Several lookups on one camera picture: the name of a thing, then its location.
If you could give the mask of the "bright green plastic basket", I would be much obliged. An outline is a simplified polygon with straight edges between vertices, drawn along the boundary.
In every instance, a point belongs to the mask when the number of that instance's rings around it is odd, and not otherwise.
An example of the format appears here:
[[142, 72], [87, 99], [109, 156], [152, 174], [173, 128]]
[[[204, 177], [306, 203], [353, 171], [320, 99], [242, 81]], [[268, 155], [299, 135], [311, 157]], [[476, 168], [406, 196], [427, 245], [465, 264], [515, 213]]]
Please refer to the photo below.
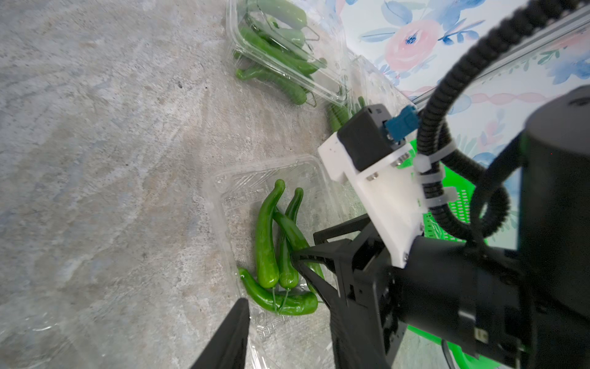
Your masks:
[[418, 237], [397, 273], [399, 311], [408, 329], [438, 344], [451, 368], [497, 368], [506, 357], [504, 298], [513, 287], [476, 264], [459, 242]]

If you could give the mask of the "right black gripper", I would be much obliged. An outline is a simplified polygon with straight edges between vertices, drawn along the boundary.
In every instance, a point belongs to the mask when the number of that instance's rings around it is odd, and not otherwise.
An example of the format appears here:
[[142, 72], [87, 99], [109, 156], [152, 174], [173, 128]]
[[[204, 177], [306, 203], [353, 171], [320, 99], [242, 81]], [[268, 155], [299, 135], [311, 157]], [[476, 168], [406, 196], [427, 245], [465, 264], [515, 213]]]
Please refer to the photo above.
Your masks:
[[414, 327], [465, 355], [534, 367], [533, 297], [504, 250], [480, 255], [471, 244], [419, 236], [397, 268], [368, 214], [313, 239], [318, 246], [293, 254], [295, 268], [385, 360]]

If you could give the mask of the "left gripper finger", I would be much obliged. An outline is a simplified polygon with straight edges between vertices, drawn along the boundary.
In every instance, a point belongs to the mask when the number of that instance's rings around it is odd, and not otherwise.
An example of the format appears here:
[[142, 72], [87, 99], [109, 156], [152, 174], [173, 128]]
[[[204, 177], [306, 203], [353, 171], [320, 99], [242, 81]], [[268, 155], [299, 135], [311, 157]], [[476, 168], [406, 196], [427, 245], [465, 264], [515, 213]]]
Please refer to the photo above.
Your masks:
[[191, 369], [244, 369], [250, 327], [246, 298], [239, 298]]

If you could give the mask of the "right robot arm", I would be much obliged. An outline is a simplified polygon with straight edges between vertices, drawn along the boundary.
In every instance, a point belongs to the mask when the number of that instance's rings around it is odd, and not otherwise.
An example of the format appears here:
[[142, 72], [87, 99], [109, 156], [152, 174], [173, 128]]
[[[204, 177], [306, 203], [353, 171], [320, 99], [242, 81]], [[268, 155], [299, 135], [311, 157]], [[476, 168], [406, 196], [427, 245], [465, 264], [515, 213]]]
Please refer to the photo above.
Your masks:
[[516, 250], [426, 238], [408, 198], [359, 186], [367, 213], [293, 262], [330, 311], [338, 368], [389, 368], [409, 327], [512, 368], [589, 366], [589, 88], [533, 112], [470, 204], [520, 172]]

